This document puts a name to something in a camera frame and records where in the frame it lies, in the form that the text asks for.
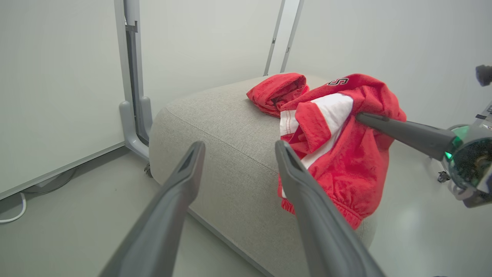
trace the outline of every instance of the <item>metal stand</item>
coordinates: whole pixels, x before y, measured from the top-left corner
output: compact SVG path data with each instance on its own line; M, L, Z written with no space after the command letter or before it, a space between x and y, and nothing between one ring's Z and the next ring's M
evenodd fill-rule
M133 119L133 106L128 101L120 104L120 116L122 118L123 135L125 145L137 153L140 157L149 160L149 147L143 144L135 131L135 121Z
M145 136L150 138L152 127L151 99L147 96L140 98L140 110L142 111L142 121L144 124Z

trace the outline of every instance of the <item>gray floor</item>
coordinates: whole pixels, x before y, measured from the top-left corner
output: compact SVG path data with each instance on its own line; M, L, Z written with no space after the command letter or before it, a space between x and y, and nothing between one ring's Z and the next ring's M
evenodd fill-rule
M125 148L84 164L63 188L29 196L26 213L0 225L0 276L97 276L158 189ZM20 211L0 201L0 218ZM184 223L174 276L263 276L191 216Z
M492 205L466 208L437 172L424 154L392 145L370 253L387 276L491 276Z
M492 205L467 209L436 182L438 168L401 143L377 211L370 253L387 276L488 277ZM19 220L0 225L0 276L96 276L158 189L145 162L120 149L81 168L65 187L28 197ZM0 218L20 197L0 201ZM175 276L261 276L188 216Z

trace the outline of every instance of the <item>fabric seam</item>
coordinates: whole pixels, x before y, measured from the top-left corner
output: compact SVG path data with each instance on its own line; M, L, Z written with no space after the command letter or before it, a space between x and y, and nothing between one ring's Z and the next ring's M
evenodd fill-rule
M351 213L353 216L357 217L358 219L360 220L363 220L364 218L359 215L356 211L352 210L350 207L348 207L347 205L341 203L340 201L338 201L338 199L333 199L330 197L330 199L335 202L336 205L339 205L340 207L342 207L344 210L346 210L347 212Z
M253 159L252 157L250 157L250 156L246 155L245 153L241 152L240 150L236 149L235 147L233 147L232 145L230 145L230 144L226 143L225 141L223 141L223 140L221 140L221 139L219 139L219 138L217 138L217 137L215 137L215 136L213 136L213 135L211 135L211 134L209 134L209 133L207 133L207 132L203 131L202 129L200 129L200 128L198 128L198 127L196 127L196 126L194 126L194 125L192 125L192 124L190 124L190 123L188 123L188 122L186 122L186 121L182 120L181 118L177 117L177 116L176 116L175 114L173 114L173 113L172 113L172 112L171 112L171 111L170 111L167 107L164 107L164 109L166 109L166 111L167 111L169 114L171 114L172 116L176 117L177 119L179 119L179 120L181 120L181 121L185 122L186 124L188 124L188 125L192 126L193 128L195 128L195 129L197 129L197 130L199 130L199 131L201 131L201 132L204 132L205 134L207 134L207 135L209 135L209 136L211 136L211 137L215 138L216 140L218 140L218 141L220 141L220 142L224 143L225 145L227 145L227 146L231 147L232 149L236 150L237 152L239 152L239 153L241 153L241 154L245 155L246 157L250 158L251 160L253 160L253 161L254 161L254 162L256 162L257 164L260 164L260 165L262 165L263 167L265 167L265 168L267 168L267 169L271 170L271 173L273 173L273 174L275 174L275 175L277 175L277 174L278 174L278 172L276 172L274 169L272 169L272 168L270 168L269 166L267 166L267 165L263 164L262 162L259 162L259 161L255 160L255 159Z

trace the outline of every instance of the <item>red garment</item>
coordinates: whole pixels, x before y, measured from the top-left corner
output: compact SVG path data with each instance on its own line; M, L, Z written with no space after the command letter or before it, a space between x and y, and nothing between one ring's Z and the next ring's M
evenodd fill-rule
M297 73L274 75L256 85L247 97L260 111L280 117L280 107L309 91L306 77Z
M247 96L261 111L280 114L280 139L290 144L356 229L381 201L393 139L355 116L369 112L406 121L406 115L386 84L367 75L352 74L302 93L305 83L300 74L274 75ZM282 208L294 213L280 178L278 195L283 197Z

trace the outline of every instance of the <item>white cable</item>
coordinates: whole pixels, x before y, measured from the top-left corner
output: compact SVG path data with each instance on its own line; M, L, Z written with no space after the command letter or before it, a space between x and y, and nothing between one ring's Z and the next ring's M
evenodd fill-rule
M14 220L17 220L19 219L19 217L21 217L25 212L26 212L26 208L28 207L28 203L26 202L26 197L24 196L24 193L20 193L21 194L21 198L22 198L22 211L19 215L17 215L16 217L13 217L11 219L0 219L0 223L8 223L8 222L12 222Z

